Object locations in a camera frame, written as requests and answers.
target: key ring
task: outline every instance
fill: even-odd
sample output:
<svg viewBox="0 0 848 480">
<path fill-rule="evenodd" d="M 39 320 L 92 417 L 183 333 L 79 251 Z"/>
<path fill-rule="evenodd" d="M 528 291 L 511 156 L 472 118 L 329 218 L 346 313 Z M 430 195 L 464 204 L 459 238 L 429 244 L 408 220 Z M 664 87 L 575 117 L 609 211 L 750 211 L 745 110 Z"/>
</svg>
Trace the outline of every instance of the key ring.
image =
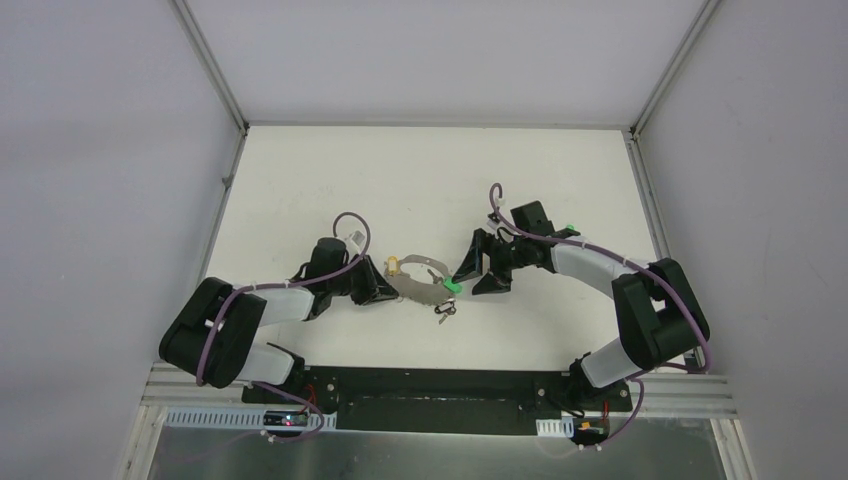
<svg viewBox="0 0 848 480">
<path fill-rule="evenodd" d="M 454 300 L 448 300 L 441 305 L 437 305 L 433 311 L 436 312 L 436 315 L 453 315 L 456 313 L 456 302 Z"/>
</svg>

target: wire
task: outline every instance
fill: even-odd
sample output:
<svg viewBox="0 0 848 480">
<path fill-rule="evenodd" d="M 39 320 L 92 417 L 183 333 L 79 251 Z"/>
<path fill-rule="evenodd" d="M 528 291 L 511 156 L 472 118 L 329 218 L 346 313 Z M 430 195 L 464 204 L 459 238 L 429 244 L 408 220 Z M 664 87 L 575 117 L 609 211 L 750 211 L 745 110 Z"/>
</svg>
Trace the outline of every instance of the wire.
<svg viewBox="0 0 848 480">
<path fill-rule="evenodd" d="M 294 288 L 294 287 L 305 287 L 307 285 L 313 285 L 315 283 L 323 282 L 329 280 L 331 278 L 338 277 L 339 275 L 343 275 L 350 271 L 353 267 L 356 266 L 359 262 L 365 258 L 366 253 L 368 253 L 368 248 L 371 246 L 371 227 L 368 226 L 368 222 L 365 221 L 358 213 L 354 212 L 342 212 L 340 213 L 335 220 L 333 220 L 333 236 L 338 237 L 336 227 L 339 224 L 339 220 L 344 217 L 353 217 L 359 220 L 362 223 L 362 226 L 365 228 L 365 246 L 362 247 L 362 252 L 353 259 L 352 262 L 348 263 L 344 267 L 336 270 L 333 273 L 328 273 L 327 275 L 321 275 L 320 277 L 310 278 L 309 280 L 300 280 L 297 282 L 284 282 L 284 283 L 260 283 L 258 285 L 248 285 L 245 287 L 238 288 L 233 290 L 233 292 L 224 300 L 224 303 L 221 305 L 221 308 L 218 310 L 218 314 L 215 316 L 215 321 L 212 322 L 212 327 L 209 329 L 209 334 L 206 336 L 206 343 L 203 345 L 203 350 L 200 353 L 200 361 L 197 363 L 197 375 L 195 377 L 195 382 L 198 386 L 203 386 L 203 373 L 206 371 L 206 364 L 209 361 L 209 351 L 212 349 L 212 343 L 215 341 L 215 335 L 218 333 L 218 327 L 221 325 L 221 322 L 224 321 L 224 315 L 226 315 L 227 310 L 232 305 L 233 301 L 241 295 L 242 293 L 252 292 L 254 290 L 270 290 L 277 288 Z"/>
<path fill-rule="evenodd" d="M 621 255 L 619 255 L 619 254 L 617 254 L 617 253 L 615 253 L 611 250 L 607 250 L 606 248 L 599 247 L 597 245 L 592 245 L 590 243 L 578 242 L 578 241 L 575 241 L 575 240 L 569 240 L 567 238 L 543 237 L 541 235 L 534 235 L 532 233 L 525 232 L 525 231 L 521 230 L 520 228 L 518 228 L 515 225 L 513 225 L 512 223 L 510 223 L 510 221 L 507 220 L 506 217 L 504 217 L 504 215 L 501 213 L 500 206 L 498 205 L 497 200 L 495 200 L 495 191 L 496 190 L 497 190 L 497 198 L 499 198 L 499 199 L 503 198 L 503 186 L 500 183 L 495 182 L 495 183 L 492 184 L 492 187 L 489 189 L 489 204 L 492 206 L 492 209 L 494 210 L 495 215 L 497 216 L 498 220 L 500 220 L 501 223 L 506 225 L 507 228 L 509 228 L 510 230 L 515 232 L 516 235 L 521 235 L 523 237 L 530 238 L 530 239 L 533 239 L 533 240 L 538 240 L 540 242 L 562 243 L 562 244 L 565 244 L 565 245 L 572 245 L 572 246 L 577 246 L 577 247 L 581 247 L 581 248 L 588 248 L 589 250 L 592 250 L 593 252 L 600 253 L 601 255 L 604 255 L 608 258 L 611 258 L 611 259 L 613 259 L 617 262 L 621 262 L 623 265 L 630 267 L 633 270 L 636 270 L 637 272 L 639 272 L 639 273 L 645 275 L 646 277 L 650 278 L 654 283 L 656 283 L 663 290 L 665 290 L 665 292 L 668 294 L 668 296 L 671 298 L 671 300 L 674 302 L 674 304 L 677 306 L 677 308 L 680 309 L 680 312 L 683 314 L 683 317 L 686 319 L 686 322 L 689 324 L 689 327 L 692 329 L 692 332 L 695 334 L 695 338 L 698 340 L 698 345 L 701 347 L 701 350 L 704 354 L 704 365 L 700 368 L 689 368 L 685 365 L 678 365 L 676 363 L 663 363 L 662 366 L 671 367 L 671 368 L 678 368 L 678 369 L 681 369 L 681 370 L 685 370 L 689 373 L 706 373 L 706 372 L 709 371 L 710 367 L 712 366 L 712 352 L 710 351 L 709 345 L 707 345 L 707 339 L 704 338 L 704 334 L 701 332 L 700 327 L 698 327 L 698 323 L 695 321 L 695 318 L 692 316 L 692 313 L 689 311 L 688 308 L 686 308 L 686 304 L 683 303 L 683 299 L 680 298 L 680 295 L 674 290 L 674 288 L 671 287 L 671 285 L 668 284 L 668 282 L 666 282 L 665 280 L 660 278 L 660 276 L 655 274 L 654 272 L 642 267 L 641 265 L 639 265 L 635 262 L 632 262 L 632 261 L 622 257 Z M 638 372 L 634 375 L 631 375 L 630 377 L 628 377 L 626 379 L 626 380 L 629 380 L 629 381 L 634 382 L 634 383 L 639 385 L 639 400 L 636 402 L 636 407 L 633 408 L 633 412 L 630 414 L 629 417 L 627 417 L 627 420 L 624 422 L 624 425 L 622 425 L 621 428 L 616 430 L 615 433 L 611 434 L 606 440 L 599 443 L 598 446 L 606 445 L 613 438 L 616 438 L 619 434 L 621 434 L 621 432 L 626 430 L 627 427 L 630 426 L 630 423 L 633 421 L 633 419 L 636 418 L 636 415 L 639 413 L 639 410 L 642 408 L 642 401 L 645 398 L 645 385 L 642 383 L 642 380 L 639 380 L 638 377 L 645 374 L 645 373 L 646 373 L 645 371 L 641 371 L 641 372 Z"/>
<path fill-rule="evenodd" d="M 299 403 L 299 404 L 301 404 L 305 407 L 309 407 L 310 410 L 312 410 L 313 412 L 315 412 L 316 415 L 318 415 L 318 420 L 320 421 L 320 423 L 318 424 L 318 427 L 315 428 L 315 430 L 310 430 L 308 432 L 301 433 L 300 435 L 298 435 L 296 437 L 274 437 L 274 436 L 270 436 L 269 438 L 271 438 L 274 442 L 276 442 L 276 443 L 302 442 L 304 440 L 307 440 L 309 438 L 312 438 L 312 437 L 318 435 L 318 433 L 324 428 L 324 425 L 326 424 L 326 419 L 324 418 L 324 413 L 322 413 L 321 410 L 319 410 L 318 407 L 316 407 L 315 404 L 313 404 L 309 400 L 304 400 L 304 399 L 298 397 L 297 395 L 292 395 L 291 393 L 284 392 L 284 391 L 280 390 L 279 388 L 277 388 L 273 385 L 268 385 L 265 382 L 253 382 L 253 385 L 255 385 L 259 388 L 264 388 L 265 390 L 268 390 L 271 393 L 276 393 L 277 395 L 279 395 L 283 398 L 287 398 L 289 400 L 295 401 L 295 402 L 297 402 L 297 403 Z"/>
<path fill-rule="evenodd" d="M 621 428 L 611 433 L 606 440 L 599 443 L 598 445 L 606 446 L 609 442 L 612 441 L 612 439 L 618 437 L 622 434 L 622 432 L 627 430 L 627 427 L 630 426 L 630 423 L 633 422 L 633 419 L 636 418 L 636 414 L 639 413 L 639 410 L 642 408 L 642 401 L 645 399 L 645 384 L 642 383 L 642 380 L 639 380 L 638 378 L 631 378 L 630 381 L 639 385 L 639 400 L 636 401 L 636 406 L 633 407 L 633 413 L 631 413 L 630 416 L 627 417 L 627 420 L 624 421 L 624 425 L 622 425 Z"/>
</svg>

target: black joint housing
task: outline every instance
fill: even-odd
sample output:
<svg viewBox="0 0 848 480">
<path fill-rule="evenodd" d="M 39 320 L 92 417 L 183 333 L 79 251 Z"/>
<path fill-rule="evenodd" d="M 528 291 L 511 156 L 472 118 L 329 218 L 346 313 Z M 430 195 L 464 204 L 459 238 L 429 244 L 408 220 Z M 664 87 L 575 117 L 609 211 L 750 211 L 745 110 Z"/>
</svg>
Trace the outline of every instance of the black joint housing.
<svg viewBox="0 0 848 480">
<path fill-rule="evenodd" d="M 341 270 L 348 264 L 347 246 L 337 238 L 322 238 L 312 249 L 312 258 L 306 265 L 302 280 L 310 280 Z M 328 308 L 333 297 L 350 295 L 357 305 L 370 305 L 375 302 L 392 300 L 399 296 L 397 290 L 386 282 L 371 257 L 366 255 L 347 273 L 307 285 L 306 289 L 315 295 L 312 311 L 307 320 L 312 320 Z"/>
<path fill-rule="evenodd" d="M 162 360 L 193 375 L 197 374 L 200 355 L 209 335 L 206 321 L 212 321 L 231 293 L 233 286 L 210 277 L 202 282 L 177 315 L 159 343 Z M 224 324 L 209 350 L 203 381 L 224 388 L 236 379 L 253 344 L 266 301 L 243 293 L 235 298 L 224 315 Z"/>
<path fill-rule="evenodd" d="M 664 258 L 650 264 L 648 270 L 677 292 L 704 338 L 709 340 L 709 325 L 680 264 Z M 612 291 L 621 344 L 639 368 L 654 369 L 698 346 L 697 337 L 683 312 L 665 290 L 647 276 L 622 275 L 612 281 Z M 651 300 L 663 302 L 663 307 L 655 310 Z"/>
</svg>

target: white table surface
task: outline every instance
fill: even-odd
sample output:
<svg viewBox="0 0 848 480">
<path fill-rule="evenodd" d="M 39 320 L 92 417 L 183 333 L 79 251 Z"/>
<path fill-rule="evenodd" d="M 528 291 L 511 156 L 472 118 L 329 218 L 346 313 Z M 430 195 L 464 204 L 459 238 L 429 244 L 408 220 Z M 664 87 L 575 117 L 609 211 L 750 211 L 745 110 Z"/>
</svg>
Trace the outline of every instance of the white table surface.
<svg viewBox="0 0 848 480">
<path fill-rule="evenodd" d="M 208 275 L 281 281 L 331 236 L 345 210 L 366 218 L 370 254 L 417 253 L 459 266 L 490 212 L 490 185 L 507 204 L 541 200 L 556 228 L 631 258 L 655 259 L 620 132 L 586 130 L 253 127 Z M 340 225 L 342 235 L 359 227 Z M 504 295 L 458 297 L 444 324 L 412 301 L 358 307 L 336 298 L 316 320 L 260 329 L 313 365 L 547 370 L 618 335 L 612 301 L 544 270 L 514 272 Z"/>
</svg>

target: aluminum frame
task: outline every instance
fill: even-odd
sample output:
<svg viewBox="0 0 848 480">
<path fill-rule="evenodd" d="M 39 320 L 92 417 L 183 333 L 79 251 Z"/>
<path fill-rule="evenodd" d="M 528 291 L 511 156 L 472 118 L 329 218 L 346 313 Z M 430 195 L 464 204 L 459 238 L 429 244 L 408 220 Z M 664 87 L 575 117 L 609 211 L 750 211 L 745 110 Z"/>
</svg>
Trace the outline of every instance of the aluminum frame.
<svg viewBox="0 0 848 480">
<path fill-rule="evenodd" d="M 645 398 L 639 418 L 709 419 L 727 478 L 756 479 L 726 377 L 651 373 L 641 378 L 645 385 Z M 191 374 L 168 363 L 156 362 L 151 368 L 130 442 L 124 452 L 120 478 L 147 478 L 159 435 L 166 423 L 178 427 L 242 428 L 224 423 L 238 416 L 255 417 L 258 412 L 267 409 L 300 408 L 300 405 L 242 404 L 241 391 L 242 385 L 237 384 L 223 389 L 198 387 Z M 631 392 L 638 394 L 639 386 L 631 384 Z M 169 415 L 171 412 L 199 412 L 201 415 Z M 204 412 L 221 416 L 210 419 L 202 415 Z M 619 418 L 628 415 L 626 412 L 610 413 L 610 416 Z M 251 428 L 255 426 L 245 424 L 242 429 Z"/>
</svg>

